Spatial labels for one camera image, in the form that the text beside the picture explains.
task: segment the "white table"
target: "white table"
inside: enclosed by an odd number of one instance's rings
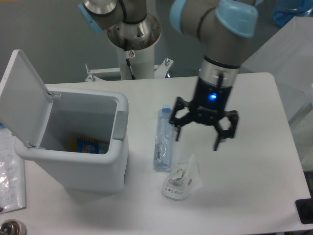
[[[176,96],[190,100],[195,77],[60,84],[118,91],[129,101],[129,158],[120,194],[66,191],[26,162],[27,209],[0,216],[24,222],[30,235],[243,235],[312,229],[295,200],[309,198],[283,106],[268,73],[239,75],[227,110],[240,121],[236,138],[212,151],[213,127],[191,123],[180,143],[195,153],[204,187],[187,200],[160,193],[167,173],[153,170],[157,111]]]

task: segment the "light blue joint cap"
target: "light blue joint cap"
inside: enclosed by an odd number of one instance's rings
[[[178,32],[183,33],[181,30],[181,14],[187,0],[175,0],[170,10],[171,24]]]
[[[251,38],[258,20],[258,10],[242,2],[221,0],[216,9],[216,17],[231,32]]]
[[[87,22],[89,25],[89,28],[94,32],[94,33],[102,33],[103,30],[99,27],[99,25],[96,23],[96,21],[93,20],[93,18],[90,16],[88,11],[84,8],[83,4],[78,5],[78,9],[84,18],[84,20]]]

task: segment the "white trash bin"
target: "white trash bin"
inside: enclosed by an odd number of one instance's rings
[[[121,93],[46,87],[22,50],[0,83],[0,119],[15,151],[65,188],[119,192],[128,157],[128,101]],[[105,154],[72,152],[78,136],[106,141]]]

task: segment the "robotic arm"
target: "robotic arm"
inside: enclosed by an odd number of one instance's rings
[[[215,127],[216,151],[222,140],[235,137],[238,112],[224,109],[254,34],[258,12],[253,6],[233,0],[221,0],[218,6],[199,0],[176,0],[170,16],[176,30],[208,45],[193,99],[187,102],[177,97],[173,107],[170,123],[178,132],[176,141],[181,128],[194,121]],[[189,112],[181,118],[175,117],[177,111],[184,108]],[[226,130],[219,124],[224,117],[230,121]]]

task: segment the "bin handle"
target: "bin handle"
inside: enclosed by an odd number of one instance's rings
[[[128,113],[125,111],[117,111],[115,125],[112,138],[114,140],[123,141],[127,129]]]

